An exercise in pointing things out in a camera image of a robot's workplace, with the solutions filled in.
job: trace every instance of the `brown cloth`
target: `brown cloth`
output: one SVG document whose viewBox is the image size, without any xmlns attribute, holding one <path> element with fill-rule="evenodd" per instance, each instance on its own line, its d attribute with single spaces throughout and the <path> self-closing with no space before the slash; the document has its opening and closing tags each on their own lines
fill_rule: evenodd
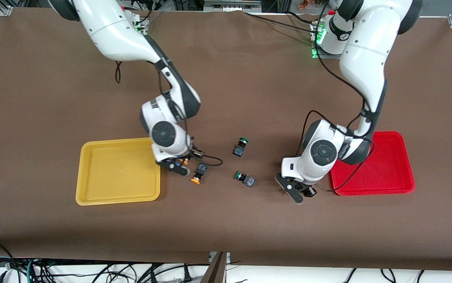
<svg viewBox="0 0 452 283">
<path fill-rule="evenodd" d="M 292 16 L 272 18 L 305 27 Z M 15 256 L 206 262 L 209 251 L 230 251 L 252 265 L 452 269 L 446 19 L 420 19 L 386 63 L 377 130 L 404 136 L 416 191 L 319 191 L 300 206 L 274 175 L 294 154 L 306 113 L 346 125 L 362 104 L 311 58 L 308 33 L 241 12 L 162 13 L 149 29 L 201 97 L 190 135 L 224 165 L 209 168 L 201 185 L 163 174 L 157 201 L 83 207 L 75 202 L 81 146 L 147 136 L 138 115 L 158 95 L 156 71 L 125 62 L 116 84 L 116 64 L 81 23 L 51 9 L 0 18 L 0 242 Z M 338 61 L 326 63 L 339 73 Z M 238 158 L 231 151 L 241 136 L 250 143 Z M 255 186 L 234 180 L 237 170 Z"/>
</svg>

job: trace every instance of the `power cord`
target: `power cord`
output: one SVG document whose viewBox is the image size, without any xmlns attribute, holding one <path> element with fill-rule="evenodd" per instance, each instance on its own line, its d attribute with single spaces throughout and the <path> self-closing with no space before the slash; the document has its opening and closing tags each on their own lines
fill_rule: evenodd
<svg viewBox="0 0 452 283">
<path fill-rule="evenodd" d="M 114 73 L 114 79 L 116 80 L 116 82 L 118 84 L 121 83 L 121 63 L 123 63 L 122 61 L 116 61 L 116 72 Z"/>
<path fill-rule="evenodd" d="M 305 19 L 301 18 L 300 16 L 298 16 L 296 13 L 294 13 L 292 11 L 286 11 L 285 13 L 295 16 L 299 21 L 301 21 L 303 23 L 311 24 L 311 21 L 306 21 Z"/>
<path fill-rule="evenodd" d="M 193 281 L 193 278 L 189 274 L 189 268 L 186 264 L 184 264 L 184 282 L 183 283 L 188 283 L 191 281 Z"/>
<path fill-rule="evenodd" d="M 23 269 L 22 265 L 18 265 L 16 263 L 16 259 L 15 257 L 5 248 L 5 246 L 3 246 L 0 243 L 0 248 L 9 256 L 9 258 L 11 259 L 11 262 L 13 263 L 13 269 L 15 269 L 17 271 L 17 276 L 18 276 L 18 283 L 21 283 L 21 278 L 20 278 L 20 272 L 22 272 L 20 269 Z"/>
<path fill-rule="evenodd" d="M 425 272 L 425 270 L 421 270 L 418 274 L 418 278 L 416 278 L 416 283 L 419 283 L 419 280 L 421 278 L 421 276 L 423 275 L 423 273 Z"/>
<path fill-rule="evenodd" d="M 197 263 L 197 264 L 192 264 L 192 265 L 177 265 L 177 266 L 170 267 L 170 268 L 167 268 L 167 269 L 165 269 L 165 270 L 162 270 L 162 271 L 160 271 L 160 272 L 154 274 L 154 276 L 156 277 L 156 276 L 160 275 L 161 273 L 169 272 L 170 270 L 177 269 L 177 268 L 182 268 L 182 267 L 184 267 L 184 266 L 208 266 L 208 265 L 201 265 L 201 264 L 199 264 L 199 263 Z M 143 283 L 148 283 L 150 279 L 151 279 L 151 278 L 147 279 L 146 281 L 143 281 Z"/>
<path fill-rule="evenodd" d="M 374 151 L 374 149 L 375 149 L 375 147 L 376 147 L 374 141 L 371 141 L 371 145 L 372 145 L 372 146 L 371 146 L 371 151 L 369 152 L 369 155 L 366 157 L 366 159 L 365 159 L 364 161 L 362 161 L 362 162 L 357 166 L 357 168 L 355 168 L 355 170 L 353 170 L 353 172 L 350 174 L 350 176 L 348 176 L 348 178 L 347 178 L 344 182 L 342 182 L 339 186 L 337 186 L 337 187 L 334 188 L 334 189 L 328 189 L 328 188 L 325 188 L 325 187 L 323 187 L 323 186 L 321 186 L 321 185 L 319 185 L 319 184 L 314 184 L 314 186 L 316 186 L 317 188 L 320 188 L 320 189 L 322 189 L 322 190 L 324 190 L 324 191 L 326 191 L 326 192 L 335 192 L 335 191 L 337 191 L 337 190 L 343 188 L 344 185 L 346 185 L 346 183 L 348 183 L 348 182 L 353 178 L 353 176 L 354 176 L 355 173 L 360 169 L 360 167 L 362 167 L 362 165 L 363 165 L 364 162 L 369 158 L 369 156 L 371 156 L 371 154 L 373 154 L 373 151 Z"/>
<path fill-rule="evenodd" d="M 246 13 L 246 14 L 251 16 L 251 17 L 260 18 L 262 20 L 265 20 L 265 21 L 268 21 L 268 22 L 271 22 L 271 23 L 276 23 L 276 24 L 279 24 L 279 25 L 282 25 L 282 26 L 291 27 L 291 28 L 295 28 L 295 29 L 298 29 L 298 30 L 302 30 L 302 31 L 307 31 L 309 33 L 316 33 L 315 31 L 312 31 L 312 30 L 303 29 L 303 28 L 300 28 L 300 27 L 296 27 L 296 26 L 293 26 L 293 25 L 286 24 L 286 23 L 278 22 L 278 21 L 275 21 L 275 20 L 271 20 L 270 18 L 264 18 L 264 17 L 258 16 L 258 15 L 253 15 L 253 14 L 249 14 L 249 13 Z"/>
<path fill-rule="evenodd" d="M 320 13 L 320 16 L 318 17 L 318 21 L 317 21 L 317 28 L 320 26 L 320 20 L 322 19 L 323 13 L 325 11 L 325 8 L 327 7 L 329 1 L 326 1 L 322 11 Z M 350 88 L 353 88 L 353 90 L 355 90 L 360 97 L 362 97 L 363 102 L 367 105 L 367 107 L 369 108 L 369 110 L 371 109 L 371 106 L 369 105 L 369 102 L 366 100 L 366 98 L 364 97 L 364 95 L 358 90 L 358 88 L 356 88 L 355 86 L 353 86 L 352 84 L 350 84 L 349 82 L 347 82 L 345 79 L 343 79 L 342 77 L 336 75 L 333 71 L 331 71 L 323 62 L 322 58 L 320 57 L 320 54 L 318 53 L 318 45 L 317 45 L 317 41 L 314 41 L 314 45 L 315 45 L 315 52 L 317 54 L 317 57 L 320 61 L 320 64 L 324 67 L 324 69 L 329 72 L 329 74 L 333 75 L 336 79 L 339 79 L 341 82 L 345 83 L 347 86 L 349 86 Z"/>
<path fill-rule="evenodd" d="M 346 281 L 344 281 L 343 283 L 350 283 L 351 277 L 353 276 L 353 273 L 355 273 L 357 271 L 356 268 L 352 269 L 350 274 L 348 275 L 348 278 L 346 278 Z"/>
<path fill-rule="evenodd" d="M 384 274 L 383 269 L 380 269 L 380 271 L 381 271 L 381 275 L 384 277 L 384 279 L 390 281 L 391 283 L 397 283 L 397 280 L 395 279 L 395 275 L 393 274 L 393 270 L 388 269 L 388 271 L 389 271 L 390 274 L 392 275 L 392 279 L 388 278 L 388 277 L 386 276 L 386 274 Z"/>
<path fill-rule="evenodd" d="M 147 16 L 145 16 L 142 20 L 135 22 L 135 25 L 141 24 L 143 23 L 145 20 L 147 20 L 147 18 L 149 18 L 151 16 L 151 12 L 152 10 L 149 10 L 149 13 L 147 13 Z"/>
</svg>

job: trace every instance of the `green led light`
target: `green led light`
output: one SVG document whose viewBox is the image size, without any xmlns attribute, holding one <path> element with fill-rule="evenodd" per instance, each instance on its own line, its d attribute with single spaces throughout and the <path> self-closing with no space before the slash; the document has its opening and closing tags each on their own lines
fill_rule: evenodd
<svg viewBox="0 0 452 283">
<path fill-rule="evenodd" d="M 325 36 L 325 29 L 322 28 L 322 30 L 317 34 L 317 44 L 321 44 L 323 37 Z"/>
</svg>

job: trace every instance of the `white floor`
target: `white floor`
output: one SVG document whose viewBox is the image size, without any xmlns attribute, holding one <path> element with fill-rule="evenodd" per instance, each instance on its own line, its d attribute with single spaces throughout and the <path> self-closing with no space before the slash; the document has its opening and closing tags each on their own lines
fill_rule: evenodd
<svg viewBox="0 0 452 283">
<path fill-rule="evenodd" d="M 156 269 L 164 270 L 172 266 L 180 264 L 168 264 Z M 50 267 L 52 274 L 93 274 L 88 277 L 55 277 L 57 283 L 91 283 L 97 273 L 99 273 L 105 265 L 69 265 L 69 266 L 53 266 Z M 110 271 L 119 271 L 125 265 L 115 265 Z M 150 265 L 134 265 L 138 276 L 142 275 Z M 203 276 L 206 266 L 189 267 L 190 276 Z M 226 283 L 343 283 L 350 268 L 317 268 L 317 267 L 279 267 L 279 266 L 252 266 L 252 265 L 229 265 L 227 267 Z M 5 271 L 4 267 L 0 267 L 0 275 Z M 397 283 L 416 283 L 419 270 L 393 270 Z M 133 280 L 118 278 L 113 283 L 133 283 L 135 274 L 131 269 L 126 269 L 123 274 L 130 276 Z M 158 282 L 175 282 L 176 279 L 183 278 L 183 269 L 178 268 L 170 272 L 165 272 L 157 276 Z M 98 278 L 97 283 L 106 282 L 107 275 Z M 4 283 L 18 283 L 18 278 L 14 270 L 7 273 Z M 350 280 L 350 283 L 388 283 L 380 273 L 379 269 L 357 269 Z M 420 283 L 452 283 L 452 272 L 427 270 L 420 278 Z"/>
</svg>

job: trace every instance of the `plastic tray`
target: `plastic tray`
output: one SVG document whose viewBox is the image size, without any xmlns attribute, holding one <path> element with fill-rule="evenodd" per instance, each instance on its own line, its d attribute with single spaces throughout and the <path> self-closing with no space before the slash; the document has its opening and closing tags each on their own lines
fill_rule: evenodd
<svg viewBox="0 0 452 283">
<path fill-rule="evenodd" d="M 160 170 L 151 144 L 150 138 L 85 143 L 75 201 L 81 206 L 92 206 L 157 199 Z"/>
<path fill-rule="evenodd" d="M 413 192 L 414 177 L 402 136 L 396 131 L 375 132 L 373 141 L 373 153 L 336 193 L 386 195 Z M 341 185 L 357 166 L 338 161 L 330 172 L 332 187 Z"/>
</svg>

